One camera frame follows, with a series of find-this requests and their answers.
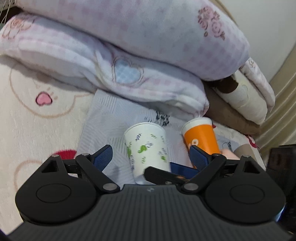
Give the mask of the white floral paper cup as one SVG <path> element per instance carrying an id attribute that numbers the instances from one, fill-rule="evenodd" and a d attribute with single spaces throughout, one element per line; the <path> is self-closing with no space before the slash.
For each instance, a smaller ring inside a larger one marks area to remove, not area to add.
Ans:
<path id="1" fill-rule="evenodd" d="M 165 130 L 155 123 L 137 123 L 124 133 L 127 155 L 136 184 L 148 184 L 146 168 L 171 171 Z"/>

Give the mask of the pink tumbler cup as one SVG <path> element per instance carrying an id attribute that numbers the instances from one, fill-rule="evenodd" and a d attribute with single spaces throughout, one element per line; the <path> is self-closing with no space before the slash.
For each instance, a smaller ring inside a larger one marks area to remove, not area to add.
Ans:
<path id="1" fill-rule="evenodd" d="M 236 154 L 231 152 L 229 149 L 222 149 L 221 154 L 229 160 L 240 160 L 240 158 L 236 156 Z"/>

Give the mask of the orange paper cup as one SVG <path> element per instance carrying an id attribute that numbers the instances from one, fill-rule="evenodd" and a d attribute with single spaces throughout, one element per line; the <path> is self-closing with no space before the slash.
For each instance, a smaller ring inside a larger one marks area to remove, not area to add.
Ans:
<path id="1" fill-rule="evenodd" d="M 202 117 L 190 120 L 184 124 L 181 132 L 188 150 L 191 146 L 197 146 L 210 155 L 221 153 L 210 118 Z"/>

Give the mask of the taupe tumbler cup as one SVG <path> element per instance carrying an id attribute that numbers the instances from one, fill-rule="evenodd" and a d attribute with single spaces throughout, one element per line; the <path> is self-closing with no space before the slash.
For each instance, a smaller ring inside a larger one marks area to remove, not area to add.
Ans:
<path id="1" fill-rule="evenodd" d="M 238 157 L 252 156 L 255 159 L 257 153 L 258 153 L 257 149 L 252 147 L 250 144 L 241 145 L 234 150 L 234 154 L 236 154 L 236 156 Z"/>

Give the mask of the light blue patterned cloth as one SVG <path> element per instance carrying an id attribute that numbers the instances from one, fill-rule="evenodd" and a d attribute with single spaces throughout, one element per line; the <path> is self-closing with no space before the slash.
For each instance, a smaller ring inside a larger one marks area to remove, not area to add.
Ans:
<path id="1" fill-rule="evenodd" d="M 164 128 L 169 161 L 192 166 L 181 135 L 184 121 L 103 90 L 97 90 L 93 97 L 77 153 L 93 154 L 103 146 L 111 145 L 113 158 L 103 173 L 120 187 L 134 184 L 124 133 L 129 127 L 143 122 L 155 123 Z"/>

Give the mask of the bear pattern bedspread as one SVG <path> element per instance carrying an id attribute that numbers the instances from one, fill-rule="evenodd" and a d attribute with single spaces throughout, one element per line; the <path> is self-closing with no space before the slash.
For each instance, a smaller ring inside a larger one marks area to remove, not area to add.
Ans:
<path id="1" fill-rule="evenodd" d="M 86 92 L 1 56 L 1 230 L 22 223 L 15 195 L 51 155 L 73 159 L 96 91 Z"/>

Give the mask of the cream folded blanket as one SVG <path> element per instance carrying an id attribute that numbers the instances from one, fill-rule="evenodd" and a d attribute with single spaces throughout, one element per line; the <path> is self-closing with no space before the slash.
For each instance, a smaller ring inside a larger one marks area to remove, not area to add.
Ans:
<path id="1" fill-rule="evenodd" d="M 215 81 L 214 91 L 247 120 L 260 125 L 267 115 L 265 99 L 255 85 L 239 70 Z"/>

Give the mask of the beige curved headboard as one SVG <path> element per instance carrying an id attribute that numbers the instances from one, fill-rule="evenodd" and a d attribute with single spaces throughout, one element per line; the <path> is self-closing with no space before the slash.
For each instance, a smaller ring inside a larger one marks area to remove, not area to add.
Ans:
<path id="1" fill-rule="evenodd" d="M 295 144 L 295 1 L 220 1 L 250 43 L 276 103 L 256 143 L 262 155 Z"/>

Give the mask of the lower pink checked quilt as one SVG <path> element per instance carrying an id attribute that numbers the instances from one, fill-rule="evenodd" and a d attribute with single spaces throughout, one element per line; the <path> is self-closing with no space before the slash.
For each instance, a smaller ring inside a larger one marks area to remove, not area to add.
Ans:
<path id="1" fill-rule="evenodd" d="M 209 109 L 201 80 L 175 66 L 140 58 L 62 23 L 29 13 L 1 29 L 1 53 L 61 82 L 102 89 L 181 120 Z"/>

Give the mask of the pink checked quilt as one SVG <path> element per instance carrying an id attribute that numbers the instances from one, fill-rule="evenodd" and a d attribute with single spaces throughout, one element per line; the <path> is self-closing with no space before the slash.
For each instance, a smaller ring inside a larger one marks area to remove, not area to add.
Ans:
<path id="1" fill-rule="evenodd" d="M 1 53 L 61 82 L 102 89 L 181 120 L 209 109 L 201 80 L 175 66 L 140 58 L 62 23 L 29 13 L 1 29 Z"/>
<path id="2" fill-rule="evenodd" d="M 235 73 L 249 43 L 211 1 L 16 1 L 29 13 L 78 28 L 147 59 L 169 63 L 203 80 Z"/>

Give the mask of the pink floral pillow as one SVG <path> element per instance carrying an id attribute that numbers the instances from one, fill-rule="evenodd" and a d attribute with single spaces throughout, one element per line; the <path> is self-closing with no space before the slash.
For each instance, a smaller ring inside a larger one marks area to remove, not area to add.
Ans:
<path id="1" fill-rule="evenodd" d="M 275 94 L 271 85 L 267 81 L 266 77 L 256 64 L 256 62 L 249 57 L 248 60 L 242 65 L 239 70 L 241 73 L 250 80 L 259 92 L 264 97 L 268 112 L 271 112 L 273 107 L 275 106 Z"/>

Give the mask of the upper pink checked quilt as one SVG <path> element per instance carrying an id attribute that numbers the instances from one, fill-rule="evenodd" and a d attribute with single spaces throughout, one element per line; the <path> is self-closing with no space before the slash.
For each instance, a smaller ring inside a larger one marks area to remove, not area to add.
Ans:
<path id="1" fill-rule="evenodd" d="M 249 43 L 211 1 L 16 1 L 29 13 L 78 28 L 147 59 L 169 63 L 203 80 L 235 73 Z"/>

